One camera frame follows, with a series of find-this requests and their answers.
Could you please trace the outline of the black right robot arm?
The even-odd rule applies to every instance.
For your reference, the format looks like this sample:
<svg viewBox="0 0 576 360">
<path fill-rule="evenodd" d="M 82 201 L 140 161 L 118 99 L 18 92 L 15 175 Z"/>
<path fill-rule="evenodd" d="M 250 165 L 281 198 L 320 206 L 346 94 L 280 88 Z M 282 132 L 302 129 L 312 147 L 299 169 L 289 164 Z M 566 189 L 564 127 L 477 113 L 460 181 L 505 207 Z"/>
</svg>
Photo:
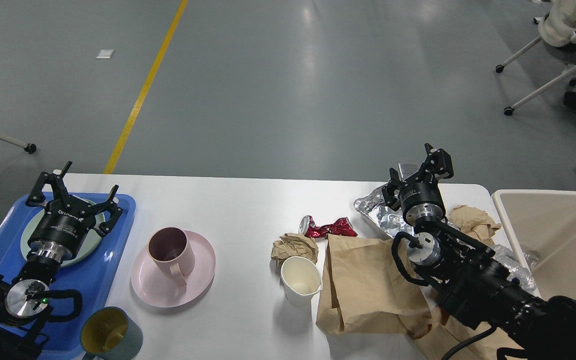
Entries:
<svg viewBox="0 0 576 360">
<path fill-rule="evenodd" d="M 462 325 L 489 329 L 459 342 L 445 360 L 496 330 L 518 348 L 499 347 L 496 357 L 526 360 L 576 360 L 576 300 L 558 295 L 544 300 L 521 288 L 518 278 L 494 259 L 493 248 L 448 225 L 439 180 L 454 176 L 445 150 L 425 144 L 426 158 L 404 180 L 390 169 L 381 189 L 384 202 L 402 216 L 414 233 L 400 231 L 391 255 L 407 282 L 438 292 L 437 305 Z"/>
</svg>

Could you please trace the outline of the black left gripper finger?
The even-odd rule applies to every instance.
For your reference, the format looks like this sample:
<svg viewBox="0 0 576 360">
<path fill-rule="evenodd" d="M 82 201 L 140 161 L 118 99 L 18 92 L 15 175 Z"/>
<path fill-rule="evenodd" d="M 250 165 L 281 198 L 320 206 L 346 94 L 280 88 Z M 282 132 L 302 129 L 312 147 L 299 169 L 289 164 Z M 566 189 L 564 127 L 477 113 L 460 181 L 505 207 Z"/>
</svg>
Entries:
<svg viewBox="0 0 576 360">
<path fill-rule="evenodd" d="M 84 227 L 94 230 L 100 237 L 105 237 L 110 234 L 123 214 L 123 209 L 119 207 L 118 202 L 115 201 L 118 189 L 119 185 L 115 184 L 114 187 L 110 189 L 106 201 L 94 205 L 87 203 L 85 207 L 78 211 L 78 216 L 81 218 Z M 96 216 L 103 213 L 108 213 L 109 217 L 106 221 L 98 224 L 96 222 Z"/>
<path fill-rule="evenodd" d="M 66 185 L 64 184 L 64 177 L 71 168 L 73 162 L 67 161 L 63 169 L 59 174 L 41 172 L 26 198 L 26 205 L 28 207 L 42 207 L 45 208 L 48 205 L 46 201 L 46 196 L 42 189 L 44 186 L 48 185 L 53 193 L 54 201 L 61 201 L 66 208 L 71 208 L 73 201 L 71 200 L 71 194 L 68 192 Z"/>
</svg>

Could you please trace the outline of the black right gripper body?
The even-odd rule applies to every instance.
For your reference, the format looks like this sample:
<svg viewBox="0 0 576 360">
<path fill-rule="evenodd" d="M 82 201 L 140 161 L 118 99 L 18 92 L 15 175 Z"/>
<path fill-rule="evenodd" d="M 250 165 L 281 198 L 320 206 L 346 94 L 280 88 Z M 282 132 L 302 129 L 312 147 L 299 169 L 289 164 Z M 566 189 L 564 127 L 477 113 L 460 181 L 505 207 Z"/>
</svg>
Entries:
<svg viewBox="0 0 576 360">
<path fill-rule="evenodd" d="M 409 225 L 421 221 L 440 221 L 446 215 L 439 184 L 436 182 L 410 182 L 399 191 L 402 216 Z"/>
</svg>

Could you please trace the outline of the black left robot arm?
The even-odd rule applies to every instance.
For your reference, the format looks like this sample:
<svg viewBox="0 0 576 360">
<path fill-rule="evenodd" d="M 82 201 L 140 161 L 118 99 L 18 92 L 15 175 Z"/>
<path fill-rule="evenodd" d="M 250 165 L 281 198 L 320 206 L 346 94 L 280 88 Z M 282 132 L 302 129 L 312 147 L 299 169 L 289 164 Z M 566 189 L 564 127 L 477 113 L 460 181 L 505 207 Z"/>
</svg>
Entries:
<svg viewBox="0 0 576 360">
<path fill-rule="evenodd" d="M 49 322 L 69 322 L 80 316 L 82 293 L 76 289 L 51 289 L 66 260 L 78 256 L 90 231 L 99 237 L 110 234 L 123 214 L 115 196 L 119 185 L 99 203 L 70 194 L 64 177 L 72 165 L 67 161 L 60 173 L 42 172 L 30 190 L 25 205 L 43 210 L 28 239 L 26 262 L 11 282 L 0 274 L 0 359 L 36 360 L 49 340 L 42 332 Z"/>
</svg>

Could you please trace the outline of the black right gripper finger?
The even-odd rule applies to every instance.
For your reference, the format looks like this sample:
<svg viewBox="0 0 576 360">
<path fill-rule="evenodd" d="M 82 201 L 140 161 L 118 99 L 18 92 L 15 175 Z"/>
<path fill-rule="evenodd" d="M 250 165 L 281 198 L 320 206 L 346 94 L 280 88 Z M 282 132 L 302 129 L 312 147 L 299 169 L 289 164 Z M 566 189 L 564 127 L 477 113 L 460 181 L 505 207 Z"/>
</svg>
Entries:
<svg viewBox="0 0 576 360">
<path fill-rule="evenodd" d="M 381 188 L 382 198 L 386 207 L 398 211 L 402 207 L 399 193 L 403 188 L 403 181 L 398 171 L 393 167 L 389 169 L 389 175 L 388 182 Z"/>
<path fill-rule="evenodd" d="M 453 178 L 455 172 L 449 153 L 443 148 L 435 148 L 430 143 L 423 144 L 426 158 L 418 171 L 413 174 L 415 183 L 439 183 L 440 180 Z"/>
</svg>

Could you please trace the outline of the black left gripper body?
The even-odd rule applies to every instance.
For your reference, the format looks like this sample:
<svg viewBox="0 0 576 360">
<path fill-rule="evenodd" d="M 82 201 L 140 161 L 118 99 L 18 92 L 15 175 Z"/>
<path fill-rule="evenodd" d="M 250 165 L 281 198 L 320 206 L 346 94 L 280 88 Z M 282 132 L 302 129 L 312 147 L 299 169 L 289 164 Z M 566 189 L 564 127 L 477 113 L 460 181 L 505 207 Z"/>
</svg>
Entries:
<svg viewBox="0 0 576 360">
<path fill-rule="evenodd" d="M 27 236 L 29 250 L 38 251 L 42 246 L 56 244 L 61 246 L 64 257 L 77 258 L 82 248 L 90 249 L 87 241 L 101 241 L 93 229 L 88 229 L 82 224 L 79 210 L 86 204 L 94 205 L 87 199 L 75 199 L 71 207 L 57 206 L 51 203 L 35 217 L 37 221 L 30 221 L 30 233 Z M 103 214 L 96 215 L 96 223 L 102 223 Z"/>
</svg>

